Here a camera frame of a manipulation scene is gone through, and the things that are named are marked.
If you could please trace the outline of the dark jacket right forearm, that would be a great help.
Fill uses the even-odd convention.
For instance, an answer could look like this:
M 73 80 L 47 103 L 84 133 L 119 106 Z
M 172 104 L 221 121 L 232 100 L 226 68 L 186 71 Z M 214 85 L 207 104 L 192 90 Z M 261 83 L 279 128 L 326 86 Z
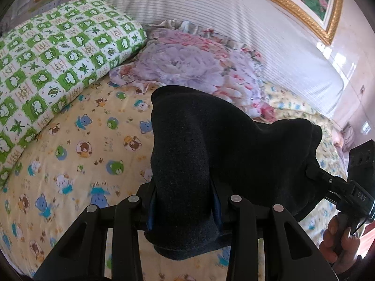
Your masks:
M 347 271 L 340 273 L 337 277 L 339 281 L 354 280 L 355 277 L 363 270 L 366 261 L 362 256 L 357 256 L 357 259 L 353 266 Z

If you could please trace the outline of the person's right hand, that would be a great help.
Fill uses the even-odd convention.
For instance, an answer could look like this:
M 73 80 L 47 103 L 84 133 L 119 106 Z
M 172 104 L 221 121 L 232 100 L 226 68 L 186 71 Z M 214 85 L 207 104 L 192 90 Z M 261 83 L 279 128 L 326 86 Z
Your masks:
M 362 257 L 357 255 L 360 239 L 352 235 L 350 227 L 341 231 L 342 214 L 335 215 L 323 233 L 323 241 L 319 250 L 324 259 L 332 265 L 335 274 L 347 278 L 362 262 Z

